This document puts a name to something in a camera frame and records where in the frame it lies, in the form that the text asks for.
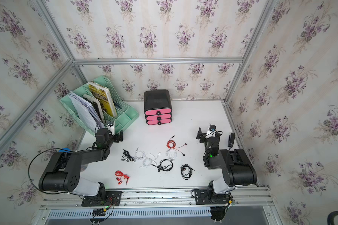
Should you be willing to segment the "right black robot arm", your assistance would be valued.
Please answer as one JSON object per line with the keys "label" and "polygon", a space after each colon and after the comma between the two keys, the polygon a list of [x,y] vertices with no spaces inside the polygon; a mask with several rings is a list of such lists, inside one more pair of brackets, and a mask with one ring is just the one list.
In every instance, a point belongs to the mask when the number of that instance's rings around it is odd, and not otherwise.
{"label": "right black robot arm", "polygon": [[222,176],[210,181],[206,190],[194,190],[197,205],[224,204],[232,201],[231,192],[239,185],[248,186],[257,183],[256,171],[243,149],[233,149],[235,133],[230,133],[227,149],[220,149],[222,132],[210,125],[204,133],[199,128],[196,139],[204,144],[204,166],[209,170],[221,170]]}

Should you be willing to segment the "aluminium front rail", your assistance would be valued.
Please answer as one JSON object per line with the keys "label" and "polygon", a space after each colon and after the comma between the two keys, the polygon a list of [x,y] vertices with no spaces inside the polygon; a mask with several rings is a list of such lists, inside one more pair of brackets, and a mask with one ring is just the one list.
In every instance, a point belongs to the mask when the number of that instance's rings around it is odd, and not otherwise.
{"label": "aluminium front rail", "polygon": [[[157,207],[195,207],[224,206],[228,200],[207,200],[204,194],[197,194],[192,188],[147,188],[123,189],[115,209],[120,208],[157,208]],[[237,187],[231,192],[233,206],[273,206],[274,201],[267,188],[256,186]],[[65,195],[46,198],[40,210],[81,209],[82,199]]]}

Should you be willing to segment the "black stapler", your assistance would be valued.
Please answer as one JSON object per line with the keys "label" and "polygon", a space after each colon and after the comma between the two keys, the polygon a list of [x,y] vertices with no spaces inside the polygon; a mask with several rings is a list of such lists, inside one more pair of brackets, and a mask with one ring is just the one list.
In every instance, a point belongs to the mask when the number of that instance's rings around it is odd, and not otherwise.
{"label": "black stapler", "polygon": [[228,138],[228,148],[229,149],[231,149],[231,148],[233,148],[233,146],[234,146],[234,142],[235,142],[235,133],[231,133],[230,135],[229,135],[229,138]]}

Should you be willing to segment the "black pink drawer cabinet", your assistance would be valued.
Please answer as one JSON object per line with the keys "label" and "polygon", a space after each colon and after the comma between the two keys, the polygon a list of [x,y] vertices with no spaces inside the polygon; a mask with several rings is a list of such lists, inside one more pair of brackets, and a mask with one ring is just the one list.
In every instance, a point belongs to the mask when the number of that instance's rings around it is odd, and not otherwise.
{"label": "black pink drawer cabinet", "polygon": [[[146,91],[144,93],[144,113],[147,110],[163,109],[163,108],[172,109],[170,93],[168,90],[160,89]],[[162,115],[151,115],[151,116],[145,115],[145,119],[147,125],[160,126],[162,124],[169,124],[172,122],[172,112]]]}

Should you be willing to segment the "blue lid plastic jar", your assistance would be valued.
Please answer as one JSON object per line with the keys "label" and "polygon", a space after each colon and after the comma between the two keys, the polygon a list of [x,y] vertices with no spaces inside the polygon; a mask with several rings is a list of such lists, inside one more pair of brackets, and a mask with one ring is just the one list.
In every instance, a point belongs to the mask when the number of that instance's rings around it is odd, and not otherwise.
{"label": "blue lid plastic jar", "polygon": [[69,148],[62,148],[59,152],[71,152],[71,150]]}

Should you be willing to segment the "black earphones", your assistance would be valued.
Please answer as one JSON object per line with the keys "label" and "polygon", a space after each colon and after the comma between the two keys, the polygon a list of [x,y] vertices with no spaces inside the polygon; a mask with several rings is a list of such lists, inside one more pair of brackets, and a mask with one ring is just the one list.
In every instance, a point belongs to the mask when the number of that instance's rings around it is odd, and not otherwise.
{"label": "black earphones", "polygon": [[173,162],[170,159],[163,159],[160,161],[159,165],[155,166],[158,172],[170,172],[173,169]]}
{"label": "black earphones", "polygon": [[181,169],[181,176],[184,180],[187,181],[192,177],[194,169],[190,165],[188,164],[182,165],[180,169]]}
{"label": "black earphones", "polygon": [[136,159],[135,157],[131,156],[127,150],[123,149],[123,155],[121,160],[126,162],[135,162]]}

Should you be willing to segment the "white paper stack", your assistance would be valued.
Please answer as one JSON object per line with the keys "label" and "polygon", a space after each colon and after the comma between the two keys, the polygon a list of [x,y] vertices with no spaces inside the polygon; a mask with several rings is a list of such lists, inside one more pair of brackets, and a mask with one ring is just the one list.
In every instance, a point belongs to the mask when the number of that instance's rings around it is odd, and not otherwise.
{"label": "white paper stack", "polygon": [[86,125],[91,131],[96,131],[104,128],[102,120],[99,118],[95,108],[92,104],[74,92],[69,93],[69,98],[78,113],[79,119]]}

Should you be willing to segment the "black earphones middle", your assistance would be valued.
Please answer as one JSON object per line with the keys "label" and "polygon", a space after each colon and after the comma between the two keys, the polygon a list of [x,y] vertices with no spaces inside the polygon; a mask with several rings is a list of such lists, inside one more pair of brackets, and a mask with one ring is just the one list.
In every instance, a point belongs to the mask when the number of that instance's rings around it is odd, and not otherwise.
{"label": "black earphones middle", "polygon": [[155,166],[158,172],[170,172],[173,169],[173,162],[170,159],[163,159],[160,161],[159,165]]}

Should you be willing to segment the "red earphones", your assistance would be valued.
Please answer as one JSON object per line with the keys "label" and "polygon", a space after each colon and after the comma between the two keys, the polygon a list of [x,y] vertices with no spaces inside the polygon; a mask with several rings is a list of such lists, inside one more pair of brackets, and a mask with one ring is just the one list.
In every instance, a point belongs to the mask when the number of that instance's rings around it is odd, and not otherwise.
{"label": "red earphones", "polygon": [[124,183],[125,186],[127,186],[130,176],[128,176],[127,174],[124,174],[123,172],[119,170],[115,172],[115,176],[116,176],[116,180],[118,181],[118,185],[121,185],[122,183]]}
{"label": "red earphones", "polygon": [[187,146],[188,143],[184,143],[184,144],[181,145],[181,146],[177,146],[177,144],[176,144],[176,142],[175,142],[175,140],[174,140],[174,137],[175,137],[175,135],[172,136],[172,137],[167,141],[166,146],[167,146],[168,149],[175,149],[175,150],[177,151],[177,153],[179,152],[179,153],[184,157],[185,154],[180,150],[180,148],[182,148],[182,147],[184,147],[184,146]]}

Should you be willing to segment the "white earphones left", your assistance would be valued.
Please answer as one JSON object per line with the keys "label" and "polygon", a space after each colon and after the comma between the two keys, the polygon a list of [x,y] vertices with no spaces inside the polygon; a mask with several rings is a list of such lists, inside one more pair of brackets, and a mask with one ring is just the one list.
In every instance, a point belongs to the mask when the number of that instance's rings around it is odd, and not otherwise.
{"label": "white earphones left", "polygon": [[141,161],[146,157],[146,154],[144,151],[140,151],[139,148],[137,148],[134,156],[137,161]]}

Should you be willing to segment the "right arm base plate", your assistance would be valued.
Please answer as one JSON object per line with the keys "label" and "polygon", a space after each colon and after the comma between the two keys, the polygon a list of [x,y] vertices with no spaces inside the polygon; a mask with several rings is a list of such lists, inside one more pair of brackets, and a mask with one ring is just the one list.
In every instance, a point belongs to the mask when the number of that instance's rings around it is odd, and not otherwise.
{"label": "right arm base plate", "polygon": [[233,199],[231,193],[216,194],[212,189],[195,188],[191,191],[191,195],[196,205],[229,205]]}

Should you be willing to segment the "pink top drawer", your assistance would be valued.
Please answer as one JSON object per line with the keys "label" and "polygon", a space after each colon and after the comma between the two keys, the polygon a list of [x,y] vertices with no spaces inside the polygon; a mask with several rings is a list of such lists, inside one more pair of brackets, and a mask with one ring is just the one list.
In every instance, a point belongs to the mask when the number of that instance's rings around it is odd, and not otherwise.
{"label": "pink top drawer", "polygon": [[151,116],[151,115],[162,115],[162,114],[168,114],[171,113],[172,109],[170,108],[163,108],[163,109],[153,109],[153,110],[147,110],[145,111],[146,116]]}

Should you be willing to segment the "yellow book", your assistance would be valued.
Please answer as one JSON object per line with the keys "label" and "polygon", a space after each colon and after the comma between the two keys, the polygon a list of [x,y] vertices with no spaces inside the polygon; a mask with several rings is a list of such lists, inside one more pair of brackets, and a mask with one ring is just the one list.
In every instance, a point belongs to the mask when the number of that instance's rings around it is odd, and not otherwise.
{"label": "yellow book", "polygon": [[103,111],[116,118],[118,114],[109,89],[93,81],[88,82],[87,85],[92,95],[100,101]]}

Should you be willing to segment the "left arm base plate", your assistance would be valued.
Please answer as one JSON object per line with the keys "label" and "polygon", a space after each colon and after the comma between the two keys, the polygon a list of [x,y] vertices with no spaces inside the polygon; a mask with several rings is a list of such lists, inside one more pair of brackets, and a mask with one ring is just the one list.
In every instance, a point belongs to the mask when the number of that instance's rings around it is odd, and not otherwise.
{"label": "left arm base plate", "polygon": [[81,206],[82,207],[95,207],[95,206],[119,206],[122,197],[122,191],[106,191],[105,194],[99,193],[98,196],[94,197],[83,197]]}

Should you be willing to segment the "green plastic file organizer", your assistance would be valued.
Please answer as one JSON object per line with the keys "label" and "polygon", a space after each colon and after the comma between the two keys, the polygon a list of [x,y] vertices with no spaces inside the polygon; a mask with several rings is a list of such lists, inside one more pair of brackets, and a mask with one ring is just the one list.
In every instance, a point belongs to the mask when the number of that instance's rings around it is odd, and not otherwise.
{"label": "green plastic file organizer", "polygon": [[139,113],[123,102],[110,80],[101,76],[60,99],[73,120],[91,135],[106,125],[115,134],[125,131]]}

